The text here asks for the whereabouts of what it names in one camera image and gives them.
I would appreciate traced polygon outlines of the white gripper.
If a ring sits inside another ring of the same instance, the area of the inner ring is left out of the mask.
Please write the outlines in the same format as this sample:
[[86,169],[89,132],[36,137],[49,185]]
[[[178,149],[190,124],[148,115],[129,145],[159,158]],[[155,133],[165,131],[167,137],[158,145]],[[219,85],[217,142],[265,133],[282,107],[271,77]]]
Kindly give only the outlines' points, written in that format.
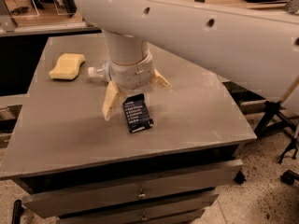
[[172,89],[172,85],[155,69],[149,49],[137,51],[109,51],[106,95],[102,106],[105,120],[121,109],[125,93],[120,88],[134,90],[149,83],[155,88]]

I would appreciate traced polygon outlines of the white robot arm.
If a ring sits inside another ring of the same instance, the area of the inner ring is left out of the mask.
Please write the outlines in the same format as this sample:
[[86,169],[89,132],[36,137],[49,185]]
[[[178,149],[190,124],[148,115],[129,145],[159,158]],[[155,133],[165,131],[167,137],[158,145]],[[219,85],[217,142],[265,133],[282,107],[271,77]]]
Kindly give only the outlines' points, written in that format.
[[297,16],[181,0],[75,0],[92,25],[141,38],[299,114]]

